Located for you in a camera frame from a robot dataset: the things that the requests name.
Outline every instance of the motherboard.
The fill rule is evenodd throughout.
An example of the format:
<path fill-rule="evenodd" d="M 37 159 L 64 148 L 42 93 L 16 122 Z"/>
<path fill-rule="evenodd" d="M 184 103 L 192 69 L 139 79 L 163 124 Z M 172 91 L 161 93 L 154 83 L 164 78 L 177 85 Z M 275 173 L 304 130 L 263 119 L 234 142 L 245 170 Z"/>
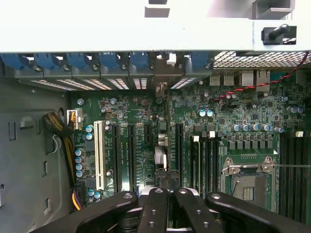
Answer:
<path fill-rule="evenodd" d="M 311 163 L 310 85 L 239 92 L 215 84 L 215 75 L 163 96 L 72 92 L 82 111 L 74 144 L 84 206 L 171 179 L 168 188 L 194 188 L 203 198 L 225 192 L 311 224 L 311 170 L 303 167 Z"/>

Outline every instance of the black knob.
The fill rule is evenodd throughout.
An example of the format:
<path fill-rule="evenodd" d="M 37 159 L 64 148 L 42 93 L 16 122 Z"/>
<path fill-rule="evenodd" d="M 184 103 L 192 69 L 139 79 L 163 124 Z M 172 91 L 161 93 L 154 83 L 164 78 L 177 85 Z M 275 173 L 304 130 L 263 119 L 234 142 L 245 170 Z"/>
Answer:
<path fill-rule="evenodd" d="M 279 26 L 278 28 L 275 28 L 272 32 L 269 33 L 269 39 L 270 40 L 275 40 L 284 33 L 288 33 L 290 30 L 290 26 L 288 24 L 283 24 Z"/>

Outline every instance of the white pci slot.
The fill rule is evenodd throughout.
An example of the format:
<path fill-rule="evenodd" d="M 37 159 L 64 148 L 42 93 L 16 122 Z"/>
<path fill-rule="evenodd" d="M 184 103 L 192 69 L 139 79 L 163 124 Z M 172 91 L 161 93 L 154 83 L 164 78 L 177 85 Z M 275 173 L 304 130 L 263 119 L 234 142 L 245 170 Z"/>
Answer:
<path fill-rule="evenodd" d="M 94 121 L 96 189 L 105 189 L 104 121 Z"/>

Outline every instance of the yellow wire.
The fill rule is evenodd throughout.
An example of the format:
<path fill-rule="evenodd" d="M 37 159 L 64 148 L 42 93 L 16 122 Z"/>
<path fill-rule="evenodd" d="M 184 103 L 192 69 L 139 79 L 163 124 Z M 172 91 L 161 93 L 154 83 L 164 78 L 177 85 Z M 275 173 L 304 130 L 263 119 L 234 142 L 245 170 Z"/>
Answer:
<path fill-rule="evenodd" d="M 74 198 L 74 193 L 72 194 L 72 202 L 73 202 L 73 205 L 77 208 L 77 210 L 80 210 L 80 207 L 78 203 L 76 202 L 76 199 Z"/>

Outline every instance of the white connector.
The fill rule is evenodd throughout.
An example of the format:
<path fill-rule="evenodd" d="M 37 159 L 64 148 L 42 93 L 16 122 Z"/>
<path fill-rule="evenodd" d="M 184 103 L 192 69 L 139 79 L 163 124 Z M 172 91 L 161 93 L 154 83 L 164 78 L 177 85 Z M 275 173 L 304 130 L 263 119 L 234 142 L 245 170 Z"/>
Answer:
<path fill-rule="evenodd" d="M 67 110 L 67 124 L 70 120 L 73 121 L 73 128 L 75 130 L 81 130 L 83 128 L 82 109 Z"/>
<path fill-rule="evenodd" d="M 104 121 L 94 121 L 96 189 L 105 189 Z"/>

